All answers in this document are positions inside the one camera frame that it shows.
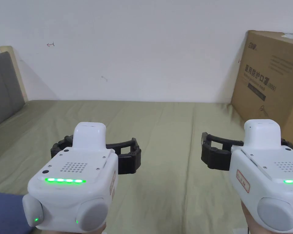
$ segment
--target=gray thumb button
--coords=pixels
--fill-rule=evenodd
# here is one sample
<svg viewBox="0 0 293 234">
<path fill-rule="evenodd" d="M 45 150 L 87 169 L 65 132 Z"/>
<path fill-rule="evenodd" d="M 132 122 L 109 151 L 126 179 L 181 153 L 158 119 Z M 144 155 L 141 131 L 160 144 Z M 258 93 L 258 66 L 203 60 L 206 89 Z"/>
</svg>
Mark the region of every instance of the gray thumb button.
<svg viewBox="0 0 293 234">
<path fill-rule="evenodd" d="M 264 197 L 259 201 L 257 213 L 274 230 L 285 232 L 293 228 L 293 208 L 283 200 Z"/>
</svg>

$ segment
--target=wall mark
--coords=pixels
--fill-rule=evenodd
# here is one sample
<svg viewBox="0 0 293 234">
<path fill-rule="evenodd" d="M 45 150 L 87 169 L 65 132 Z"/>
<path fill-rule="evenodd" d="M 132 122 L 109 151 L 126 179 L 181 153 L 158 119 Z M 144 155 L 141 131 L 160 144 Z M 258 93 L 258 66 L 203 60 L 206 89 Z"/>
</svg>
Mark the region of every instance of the wall mark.
<svg viewBox="0 0 293 234">
<path fill-rule="evenodd" d="M 106 80 L 106 82 L 107 82 L 107 78 L 105 78 L 104 76 L 101 76 L 101 78 L 105 79 L 105 80 Z"/>
<path fill-rule="evenodd" d="M 50 47 L 50 46 L 54 46 L 54 42 L 53 42 L 52 44 L 49 44 L 49 43 L 48 43 L 47 46 L 48 46 L 48 47 Z"/>
</svg>

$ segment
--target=person's hand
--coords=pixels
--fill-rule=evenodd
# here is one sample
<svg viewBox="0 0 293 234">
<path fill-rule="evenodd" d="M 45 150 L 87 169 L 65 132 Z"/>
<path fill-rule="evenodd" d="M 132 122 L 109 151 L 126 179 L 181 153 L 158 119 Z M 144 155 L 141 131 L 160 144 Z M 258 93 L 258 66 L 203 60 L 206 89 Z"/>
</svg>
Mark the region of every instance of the person's hand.
<svg viewBox="0 0 293 234">
<path fill-rule="evenodd" d="M 94 232 L 90 232 L 89 234 L 102 234 L 103 231 L 106 229 L 106 227 L 107 227 L 107 225 L 105 223 L 100 229 L 98 229 Z M 46 234 L 78 234 L 78 233 L 49 231 L 49 232 L 46 232 Z"/>
<path fill-rule="evenodd" d="M 242 201 L 241 206 L 251 234 L 275 234 L 275 232 L 268 231 L 267 229 L 264 229 L 261 225 L 259 225 L 251 216 L 251 213 L 248 211 Z"/>
</svg>

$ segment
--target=cardboard box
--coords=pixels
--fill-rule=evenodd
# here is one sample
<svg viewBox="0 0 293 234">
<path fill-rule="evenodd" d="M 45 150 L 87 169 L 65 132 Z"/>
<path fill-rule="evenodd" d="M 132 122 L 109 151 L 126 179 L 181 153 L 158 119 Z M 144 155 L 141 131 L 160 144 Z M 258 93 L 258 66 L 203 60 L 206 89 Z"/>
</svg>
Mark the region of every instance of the cardboard box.
<svg viewBox="0 0 293 234">
<path fill-rule="evenodd" d="M 293 34 L 248 32 L 231 103 L 245 121 L 273 119 L 293 143 Z"/>
</svg>

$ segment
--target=green bedsheet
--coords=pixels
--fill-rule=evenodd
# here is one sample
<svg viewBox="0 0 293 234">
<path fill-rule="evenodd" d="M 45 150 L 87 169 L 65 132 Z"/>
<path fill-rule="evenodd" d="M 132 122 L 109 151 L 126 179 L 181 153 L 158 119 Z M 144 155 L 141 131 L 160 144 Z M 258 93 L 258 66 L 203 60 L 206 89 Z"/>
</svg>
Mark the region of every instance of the green bedsheet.
<svg viewBox="0 0 293 234">
<path fill-rule="evenodd" d="M 52 145 L 82 121 L 104 123 L 107 143 L 135 137 L 142 149 L 137 173 L 119 177 L 108 234 L 231 234 L 246 227 L 227 172 L 200 159 L 204 131 L 243 139 L 243 122 L 228 104 L 30 101 L 0 125 L 0 192 L 26 194 Z"/>
</svg>

